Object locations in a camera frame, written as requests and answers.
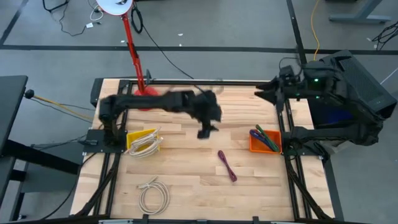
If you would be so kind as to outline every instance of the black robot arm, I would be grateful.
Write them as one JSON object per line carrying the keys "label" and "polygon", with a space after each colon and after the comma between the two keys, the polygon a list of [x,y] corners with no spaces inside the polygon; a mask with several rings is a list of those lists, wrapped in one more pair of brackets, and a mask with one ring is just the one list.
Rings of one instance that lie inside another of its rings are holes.
{"label": "black robot arm", "polygon": [[274,104],[280,113],[285,99],[318,99],[323,103],[349,111],[354,120],[346,121],[343,128],[307,130],[294,127],[284,139],[290,143],[303,144],[310,140],[348,140],[355,144],[372,145],[378,142],[384,118],[376,114],[358,96],[358,93],[341,75],[340,61],[347,57],[336,57],[330,62],[310,62],[303,67],[304,79],[295,75],[291,66],[280,70],[272,81],[257,86],[262,91],[255,95]]}
{"label": "black robot arm", "polygon": [[193,91],[168,91],[162,96],[111,95],[100,101],[99,120],[105,131],[107,144],[118,144],[120,134],[116,120],[126,109],[163,109],[173,113],[187,113],[197,119],[202,128],[199,139],[209,138],[211,131],[218,130],[211,121],[221,122],[221,108],[216,95],[203,91],[195,95]]}

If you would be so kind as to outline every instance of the coiled cable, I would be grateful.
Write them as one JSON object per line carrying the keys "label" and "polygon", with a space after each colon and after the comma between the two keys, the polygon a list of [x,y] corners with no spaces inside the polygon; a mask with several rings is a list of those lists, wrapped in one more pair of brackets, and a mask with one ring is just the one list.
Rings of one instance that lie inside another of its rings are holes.
{"label": "coiled cable", "polygon": [[[169,190],[167,189],[166,185],[163,184],[162,182],[155,181],[156,178],[157,178],[157,176],[152,178],[152,180],[150,180],[150,182],[138,186],[138,189],[142,189],[141,193],[139,194],[139,209],[144,214],[147,214],[147,215],[158,215],[158,214],[164,212],[164,210],[167,208],[167,206],[169,205],[169,202],[170,202]],[[157,189],[162,196],[162,205],[157,210],[149,210],[145,206],[145,194],[152,187]]]}
{"label": "coiled cable", "polygon": [[[153,133],[147,134],[134,140],[130,144],[130,148],[125,153],[128,152],[132,157],[135,158],[144,158],[156,153],[158,151],[159,144],[163,141],[163,138],[157,137],[157,133],[159,132],[159,130],[160,127],[157,128]],[[138,151],[140,147],[148,144],[150,144],[150,146],[141,151]]]}

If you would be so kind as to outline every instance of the wooden table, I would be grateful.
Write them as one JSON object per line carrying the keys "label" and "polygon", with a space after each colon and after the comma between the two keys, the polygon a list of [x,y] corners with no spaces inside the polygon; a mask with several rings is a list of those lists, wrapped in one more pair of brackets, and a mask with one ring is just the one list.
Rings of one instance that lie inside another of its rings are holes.
{"label": "wooden table", "polygon": [[[118,79],[104,79],[99,97],[116,94],[118,83]],[[160,93],[192,88],[153,87]],[[253,216],[258,216],[260,220],[293,220],[283,156],[251,153],[248,149],[249,130],[255,124],[264,129],[279,130],[274,106],[254,96],[254,91],[254,86],[224,86],[223,92],[217,96],[223,110],[222,122],[216,124],[220,131],[212,132],[207,140],[197,139],[200,124],[187,114],[129,110],[129,132],[161,126],[160,135],[164,141],[160,152],[153,156],[135,159],[128,154],[122,155],[111,217],[142,218],[137,185],[157,175],[158,180],[169,188],[170,205],[164,213],[149,218],[252,220]],[[291,105],[295,125],[312,128],[307,102],[292,100]],[[96,117],[93,128],[100,124]],[[235,183],[230,181],[217,156],[220,149],[238,176]],[[95,155],[81,169],[71,213],[79,211],[96,190],[103,156]],[[308,191],[325,213],[334,217],[321,160],[316,156],[302,156],[302,164]],[[298,189],[296,192],[300,216],[304,217],[302,197]],[[102,211],[107,194],[106,190]],[[160,203],[156,190],[148,191],[146,203],[149,208]]]}

